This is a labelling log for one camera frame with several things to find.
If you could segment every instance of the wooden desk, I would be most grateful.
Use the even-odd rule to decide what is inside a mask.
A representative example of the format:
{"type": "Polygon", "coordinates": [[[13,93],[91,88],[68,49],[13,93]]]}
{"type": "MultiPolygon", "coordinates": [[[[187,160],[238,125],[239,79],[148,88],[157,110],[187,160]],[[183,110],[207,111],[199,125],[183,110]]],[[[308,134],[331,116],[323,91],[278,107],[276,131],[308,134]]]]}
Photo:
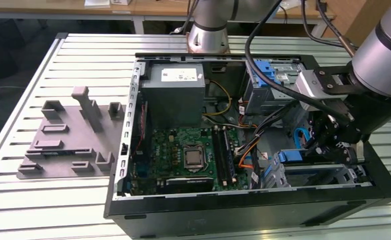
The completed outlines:
{"type": "MultiPolygon", "coordinates": [[[[184,21],[188,0],[132,0],[129,5],[109,8],[84,8],[84,0],[0,0],[0,18],[63,20],[131,20],[136,34],[144,34],[144,21],[184,21]]],[[[326,30],[315,0],[308,0],[307,22],[315,25],[312,34],[322,36],[326,30]]],[[[287,22],[302,24],[300,8],[287,10],[287,22]]],[[[270,23],[282,24],[284,12],[278,12],[270,23]]]]}

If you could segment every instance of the gray plastic peg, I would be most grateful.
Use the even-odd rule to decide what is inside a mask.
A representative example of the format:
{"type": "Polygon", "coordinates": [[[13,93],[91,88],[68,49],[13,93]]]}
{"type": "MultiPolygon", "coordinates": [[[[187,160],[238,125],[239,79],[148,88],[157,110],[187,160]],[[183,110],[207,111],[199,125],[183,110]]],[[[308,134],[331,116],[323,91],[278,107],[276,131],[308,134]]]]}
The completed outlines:
{"type": "Polygon", "coordinates": [[[76,86],[73,87],[71,97],[79,101],[81,106],[81,112],[88,120],[89,126],[95,133],[103,131],[103,125],[100,122],[99,116],[99,107],[96,102],[92,103],[89,100],[89,89],[87,86],[76,86]]]}

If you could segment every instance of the ram slot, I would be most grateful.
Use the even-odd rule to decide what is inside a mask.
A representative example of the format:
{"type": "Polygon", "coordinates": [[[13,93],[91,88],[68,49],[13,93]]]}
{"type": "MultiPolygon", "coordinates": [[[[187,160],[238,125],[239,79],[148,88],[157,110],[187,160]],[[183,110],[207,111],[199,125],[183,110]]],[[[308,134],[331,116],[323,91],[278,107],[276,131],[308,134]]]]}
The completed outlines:
{"type": "Polygon", "coordinates": [[[228,135],[227,135],[227,128],[223,127],[223,141],[224,141],[224,162],[227,166],[227,176],[228,176],[228,181],[231,183],[235,183],[236,180],[236,170],[235,170],[235,163],[233,163],[233,153],[231,151],[231,144],[228,141],[228,135]]]}
{"type": "Polygon", "coordinates": [[[223,156],[221,133],[219,131],[217,126],[212,127],[211,140],[213,143],[217,182],[219,184],[221,183],[223,186],[227,186],[227,166],[223,156]]]}

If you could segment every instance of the yellow wire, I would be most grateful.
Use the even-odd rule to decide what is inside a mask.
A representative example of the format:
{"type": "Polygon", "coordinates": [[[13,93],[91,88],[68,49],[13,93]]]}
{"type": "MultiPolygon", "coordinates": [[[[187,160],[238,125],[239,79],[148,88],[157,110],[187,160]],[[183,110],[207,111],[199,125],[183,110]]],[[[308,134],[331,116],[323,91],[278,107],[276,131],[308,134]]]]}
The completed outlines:
{"type": "Polygon", "coordinates": [[[231,96],[229,96],[229,93],[227,92],[227,90],[224,89],[224,87],[216,81],[211,80],[211,82],[215,83],[217,85],[217,87],[220,87],[220,89],[223,90],[224,94],[227,94],[227,97],[228,97],[228,106],[220,112],[203,113],[203,116],[216,116],[216,115],[224,114],[228,111],[229,107],[231,107],[231,96]]]}

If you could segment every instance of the slotted metal table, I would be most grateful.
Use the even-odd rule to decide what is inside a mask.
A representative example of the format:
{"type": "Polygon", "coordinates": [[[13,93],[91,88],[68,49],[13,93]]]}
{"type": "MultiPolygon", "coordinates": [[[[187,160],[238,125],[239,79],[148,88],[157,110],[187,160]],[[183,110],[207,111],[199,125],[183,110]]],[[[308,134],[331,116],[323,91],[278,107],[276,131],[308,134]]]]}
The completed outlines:
{"type": "MultiPolygon", "coordinates": [[[[127,104],[135,53],[184,53],[180,35],[59,34],[0,133],[0,240],[125,240],[103,218],[108,177],[19,180],[17,167],[41,123],[45,100],[77,105],[73,86],[88,86],[99,105],[127,104]]],[[[232,53],[244,52],[246,37],[229,37],[232,53]]],[[[314,55],[322,66],[343,65],[347,53],[307,38],[258,37],[252,52],[314,55]]],[[[391,172],[391,122],[371,136],[391,172]]],[[[391,239],[391,204],[372,207],[330,226],[276,229],[181,239],[391,239]]]]}

